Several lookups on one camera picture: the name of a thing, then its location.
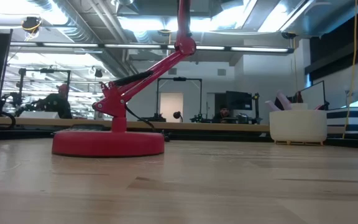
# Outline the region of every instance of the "door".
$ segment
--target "door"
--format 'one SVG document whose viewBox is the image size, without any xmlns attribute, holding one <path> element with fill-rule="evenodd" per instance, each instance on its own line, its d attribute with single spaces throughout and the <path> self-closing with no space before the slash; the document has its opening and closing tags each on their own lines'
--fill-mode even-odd
<svg viewBox="0 0 358 224">
<path fill-rule="evenodd" d="M 179 123 L 180 119 L 173 117 L 174 112 L 180 111 L 183 117 L 183 93 L 161 93 L 160 113 L 167 122 Z"/>
</svg>

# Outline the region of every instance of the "pink object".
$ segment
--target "pink object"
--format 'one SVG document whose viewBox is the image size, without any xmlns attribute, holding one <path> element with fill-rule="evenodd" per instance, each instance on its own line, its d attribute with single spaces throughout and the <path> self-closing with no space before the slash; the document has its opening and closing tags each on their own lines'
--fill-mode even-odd
<svg viewBox="0 0 358 224">
<path fill-rule="evenodd" d="M 291 102 L 287 99 L 284 93 L 281 90 L 277 91 L 277 98 L 280 100 L 283 105 L 284 110 L 292 110 Z"/>
<path fill-rule="evenodd" d="M 274 103 L 269 100 L 265 102 L 267 104 L 267 106 L 270 108 L 271 111 L 280 111 L 280 109 L 278 107 L 276 107 L 276 105 L 274 105 Z"/>
</svg>

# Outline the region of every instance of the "wooden tabletop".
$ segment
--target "wooden tabletop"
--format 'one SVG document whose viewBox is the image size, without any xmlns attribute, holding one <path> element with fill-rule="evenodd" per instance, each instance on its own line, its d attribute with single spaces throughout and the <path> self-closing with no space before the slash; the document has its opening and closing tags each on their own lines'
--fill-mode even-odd
<svg viewBox="0 0 358 224">
<path fill-rule="evenodd" d="M 0 124 L 10 124 L 9 118 L 0 118 Z M 38 119 L 38 118 L 16 118 L 19 125 L 37 126 L 67 126 L 74 124 L 102 124 L 111 127 L 111 121 L 95 121 L 88 119 Z M 166 123 L 152 122 L 157 129 L 182 129 L 182 130 L 208 130 L 208 131 L 256 131 L 269 132 L 269 126 L 265 124 L 209 124 L 209 123 Z M 140 121 L 128 121 L 128 128 L 150 128 Z M 328 127 L 329 134 L 342 134 L 343 127 Z"/>
<path fill-rule="evenodd" d="M 1 224 L 358 223 L 358 149 L 172 141 L 90 159 L 51 146 L 0 141 Z"/>
</svg>

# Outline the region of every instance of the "wooden table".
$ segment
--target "wooden table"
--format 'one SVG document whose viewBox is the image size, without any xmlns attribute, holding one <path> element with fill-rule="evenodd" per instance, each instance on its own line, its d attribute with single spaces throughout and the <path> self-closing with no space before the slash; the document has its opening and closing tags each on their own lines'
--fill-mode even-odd
<svg viewBox="0 0 358 224">
<path fill-rule="evenodd" d="M 10 124 L 9 118 L 0 118 L 0 124 Z M 16 123 L 20 125 L 33 126 L 67 126 L 74 124 L 102 124 L 111 127 L 111 121 L 95 121 L 85 119 L 35 119 L 35 118 L 16 118 Z M 152 122 L 157 129 L 180 129 L 180 130 L 201 130 L 201 131 L 253 131 L 269 132 L 268 125 L 252 124 L 208 124 L 208 123 L 166 123 Z M 140 121 L 129 121 L 128 128 L 147 128 L 150 126 Z M 342 134 L 343 127 L 328 127 L 328 134 Z"/>
<path fill-rule="evenodd" d="M 0 223 L 358 223 L 358 149 L 173 141 L 87 159 L 51 143 L 0 141 Z"/>
</svg>

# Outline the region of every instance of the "red circular base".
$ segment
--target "red circular base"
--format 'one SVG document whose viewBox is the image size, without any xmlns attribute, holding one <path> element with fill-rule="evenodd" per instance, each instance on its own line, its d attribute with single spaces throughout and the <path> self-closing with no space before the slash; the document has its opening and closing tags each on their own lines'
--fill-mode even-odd
<svg viewBox="0 0 358 224">
<path fill-rule="evenodd" d="M 164 152 L 159 133 L 113 133 L 109 131 L 60 131 L 53 138 L 52 153 L 63 156 L 151 156 Z"/>
</svg>

